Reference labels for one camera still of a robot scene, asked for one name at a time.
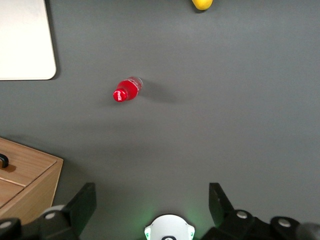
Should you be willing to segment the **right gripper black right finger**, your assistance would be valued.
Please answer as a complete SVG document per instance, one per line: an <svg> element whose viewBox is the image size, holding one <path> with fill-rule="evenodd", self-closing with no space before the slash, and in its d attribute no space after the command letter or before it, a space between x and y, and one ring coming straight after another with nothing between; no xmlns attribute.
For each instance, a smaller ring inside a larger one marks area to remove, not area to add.
<svg viewBox="0 0 320 240"><path fill-rule="evenodd" d="M234 209L219 183L209 184L208 206L214 227L202 236L203 240L246 240L255 218L247 211Z"/></svg>

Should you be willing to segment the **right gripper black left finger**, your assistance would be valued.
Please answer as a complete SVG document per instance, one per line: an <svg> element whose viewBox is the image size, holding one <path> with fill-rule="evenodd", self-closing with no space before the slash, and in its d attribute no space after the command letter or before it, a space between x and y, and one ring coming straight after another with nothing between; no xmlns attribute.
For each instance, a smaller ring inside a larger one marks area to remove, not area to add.
<svg viewBox="0 0 320 240"><path fill-rule="evenodd" d="M67 204L50 207L38 218L39 239L78 240L96 208L96 185L85 183Z"/></svg>

